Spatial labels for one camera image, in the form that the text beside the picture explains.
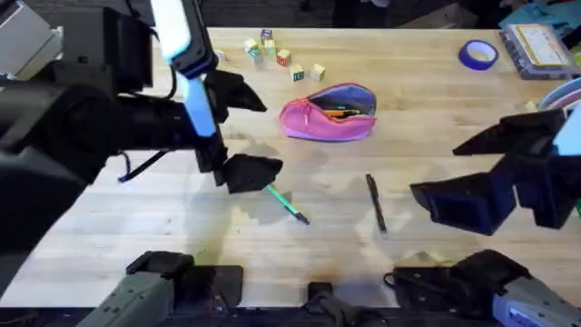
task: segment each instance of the wooden block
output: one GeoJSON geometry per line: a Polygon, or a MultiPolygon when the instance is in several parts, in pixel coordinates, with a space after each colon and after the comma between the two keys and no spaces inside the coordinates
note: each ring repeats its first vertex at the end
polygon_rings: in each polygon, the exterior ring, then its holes
{"type": "Polygon", "coordinates": [[[254,39],[248,39],[244,42],[244,51],[249,53],[252,49],[258,50],[258,43],[254,39]]]}
{"type": "Polygon", "coordinates": [[[266,51],[266,55],[268,57],[275,57],[276,56],[276,44],[274,40],[266,40],[264,41],[264,50],[266,51]]]}
{"type": "Polygon", "coordinates": [[[251,49],[248,56],[254,64],[260,64],[262,62],[262,51],[260,49],[251,49]]]}
{"type": "Polygon", "coordinates": [[[291,52],[286,49],[280,50],[276,55],[276,62],[280,65],[288,67],[291,64],[291,52]]]}
{"type": "Polygon", "coordinates": [[[268,28],[263,28],[261,31],[261,42],[263,45],[266,40],[272,40],[272,30],[268,28]]]}
{"type": "Polygon", "coordinates": [[[325,67],[320,64],[314,64],[310,71],[310,78],[320,82],[323,77],[325,77],[325,67]]]}
{"type": "Polygon", "coordinates": [[[294,64],[290,67],[290,75],[292,76],[292,82],[297,82],[305,78],[305,71],[300,64],[294,64]]]}

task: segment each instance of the wooden tabletop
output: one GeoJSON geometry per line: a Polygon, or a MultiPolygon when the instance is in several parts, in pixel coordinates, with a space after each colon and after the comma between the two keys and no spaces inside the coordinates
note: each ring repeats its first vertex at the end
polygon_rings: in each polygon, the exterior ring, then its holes
{"type": "MultiPolygon", "coordinates": [[[[492,248],[581,305],[581,220],[561,231],[535,226],[514,211],[494,236],[432,223],[409,184],[487,171],[497,156],[454,157],[451,150],[504,115],[525,112],[559,82],[522,81],[497,31],[275,29],[278,47],[309,70],[327,67],[321,82],[297,83],[268,59],[255,68],[242,50],[259,29],[211,29],[214,48],[229,56],[220,68],[244,74],[269,107],[266,114],[231,110],[223,127],[230,153],[280,158],[276,186],[311,220],[306,226],[263,192],[228,195],[200,174],[193,153],[165,156],[135,181],[118,184],[112,158],[34,251],[5,294],[4,306],[95,306],[147,250],[194,254],[199,264],[244,267],[242,305],[299,305],[311,281],[334,282],[357,304],[397,305],[381,277],[408,253],[460,259],[492,248]],[[486,72],[462,66],[458,49],[483,39],[500,53],[486,72]],[[379,119],[360,142],[325,144],[286,138],[282,106],[344,82],[378,97],[379,119]],[[365,183],[372,173],[389,235],[381,237],[365,183]]],[[[156,86],[165,94],[169,71],[156,50],[156,86]]],[[[139,163],[151,153],[130,154],[139,163]]]]}

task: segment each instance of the pen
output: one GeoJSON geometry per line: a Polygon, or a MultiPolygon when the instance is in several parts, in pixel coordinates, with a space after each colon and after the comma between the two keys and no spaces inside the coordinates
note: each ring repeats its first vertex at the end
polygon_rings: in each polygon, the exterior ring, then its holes
{"type": "Polygon", "coordinates": [[[375,184],[375,179],[371,176],[370,173],[365,175],[365,179],[367,180],[367,186],[369,187],[369,191],[371,192],[371,201],[373,202],[373,206],[375,207],[375,215],[378,219],[378,227],[379,231],[383,234],[388,233],[388,227],[385,225],[385,219],[383,218],[383,212],[381,211],[381,205],[379,204],[379,192],[378,186],[375,184]]]}
{"type": "Polygon", "coordinates": [[[356,115],[356,114],[361,114],[360,110],[356,110],[356,109],[349,109],[349,110],[335,110],[335,109],[329,109],[329,110],[323,110],[325,112],[325,114],[327,116],[330,117],[335,117],[335,118],[344,118],[344,117],[349,117],[352,115],[356,115]]]}
{"type": "Polygon", "coordinates": [[[292,213],[293,216],[295,216],[295,218],[297,218],[304,224],[310,224],[307,217],[305,217],[302,213],[300,213],[297,210],[297,208],[295,208],[291,203],[289,203],[287,199],[285,199],[284,196],[282,196],[282,194],[275,190],[272,185],[267,185],[266,189],[269,190],[272,193],[272,195],[274,195],[277,198],[277,200],[279,200],[279,202],[282,203],[282,205],[284,205],[284,208],[288,210],[290,213],[292,213]]]}

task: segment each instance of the blue tape roll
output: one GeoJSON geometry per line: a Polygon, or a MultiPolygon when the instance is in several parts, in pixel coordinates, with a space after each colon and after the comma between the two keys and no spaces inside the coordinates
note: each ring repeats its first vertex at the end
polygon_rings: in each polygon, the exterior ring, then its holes
{"type": "Polygon", "coordinates": [[[458,59],[468,68],[487,70],[497,61],[498,50],[488,42],[470,40],[460,49],[458,59]],[[475,58],[474,53],[482,54],[483,58],[475,58]]]}

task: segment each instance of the pouch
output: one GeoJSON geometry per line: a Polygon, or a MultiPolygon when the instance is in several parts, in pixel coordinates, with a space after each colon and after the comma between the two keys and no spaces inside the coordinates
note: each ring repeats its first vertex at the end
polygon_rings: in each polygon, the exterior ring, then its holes
{"type": "Polygon", "coordinates": [[[365,138],[375,125],[375,94],[358,84],[338,84],[284,105],[280,120],[289,137],[316,141],[355,141],[365,138]],[[362,114],[333,118],[323,110],[357,109],[362,114]]]}

